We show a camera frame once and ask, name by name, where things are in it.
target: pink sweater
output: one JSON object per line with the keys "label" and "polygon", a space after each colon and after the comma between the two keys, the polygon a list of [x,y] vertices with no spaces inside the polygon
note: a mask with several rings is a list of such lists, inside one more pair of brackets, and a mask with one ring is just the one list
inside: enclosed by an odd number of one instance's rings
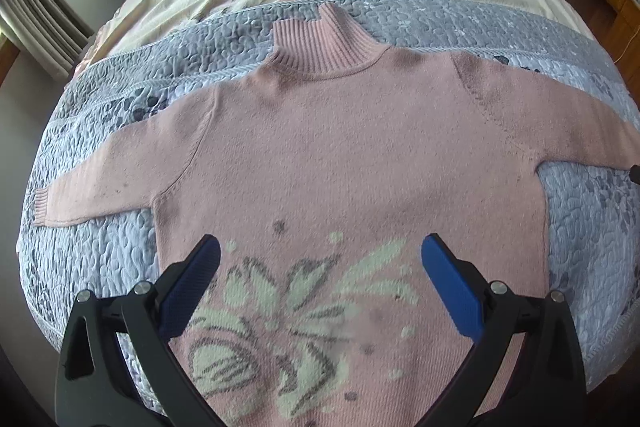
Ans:
{"label": "pink sweater", "polygon": [[172,347],[230,424],[410,427],[470,347],[422,269],[424,236],[543,296],[537,166],[628,169],[640,134],[542,74],[393,48],[320,13],[275,23],[275,51],[239,82],[114,133],[38,192],[36,222],[150,207],[161,269],[219,238],[217,283]]}

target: bed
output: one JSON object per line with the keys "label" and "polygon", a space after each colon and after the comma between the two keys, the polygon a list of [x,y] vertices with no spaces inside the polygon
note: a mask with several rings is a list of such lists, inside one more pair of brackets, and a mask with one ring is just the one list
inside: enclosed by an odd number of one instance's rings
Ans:
{"label": "bed", "polygon": [[[564,0],[126,0],[100,29],[44,132],[26,191],[17,252],[34,319],[60,349],[78,291],[126,293],[159,276],[151,211],[66,229],[35,228],[35,189],[87,158],[107,136],[202,86],[239,78],[270,53],[271,24],[313,20],[322,2],[346,9],[377,40],[419,52],[466,50],[540,71],[612,107],[640,130],[615,65]],[[626,172],[546,163],[549,286],[567,295],[588,388],[640,339],[640,187]],[[126,339],[134,381],[153,392]],[[229,425],[241,411],[229,413]]]}

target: dark stain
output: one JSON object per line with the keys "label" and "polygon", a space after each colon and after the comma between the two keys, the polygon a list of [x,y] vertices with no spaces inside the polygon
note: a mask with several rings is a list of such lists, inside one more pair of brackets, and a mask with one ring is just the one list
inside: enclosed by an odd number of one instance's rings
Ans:
{"label": "dark stain", "polygon": [[374,309],[371,310],[369,312],[369,318],[373,321],[373,322],[382,322],[382,320],[385,318],[384,315],[382,314],[382,311],[380,311],[379,309]]}
{"label": "dark stain", "polygon": [[277,221],[273,221],[273,232],[276,235],[282,235],[285,230],[284,219],[278,219]]}
{"label": "dark stain", "polygon": [[369,356],[369,355],[373,355],[373,352],[376,350],[376,348],[373,344],[362,344],[360,346],[360,350],[365,355]]}

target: blue gripper pad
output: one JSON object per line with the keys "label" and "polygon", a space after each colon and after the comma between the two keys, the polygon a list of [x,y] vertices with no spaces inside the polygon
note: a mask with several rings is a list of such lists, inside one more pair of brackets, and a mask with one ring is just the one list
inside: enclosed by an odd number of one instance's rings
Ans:
{"label": "blue gripper pad", "polygon": [[182,334],[219,266],[220,243],[209,236],[160,304],[158,333],[162,340],[168,342]]}
{"label": "blue gripper pad", "polygon": [[422,242],[422,266],[453,319],[458,333],[475,343],[482,337],[482,304],[456,268],[456,258],[434,234]]}

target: wooden dresser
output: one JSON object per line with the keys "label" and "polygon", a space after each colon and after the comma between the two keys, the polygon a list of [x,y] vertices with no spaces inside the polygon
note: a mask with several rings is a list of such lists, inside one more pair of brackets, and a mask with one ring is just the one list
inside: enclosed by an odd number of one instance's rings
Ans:
{"label": "wooden dresser", "polygon": [[587,23],[640,105],[640,8],[635,0],[567,0]]}

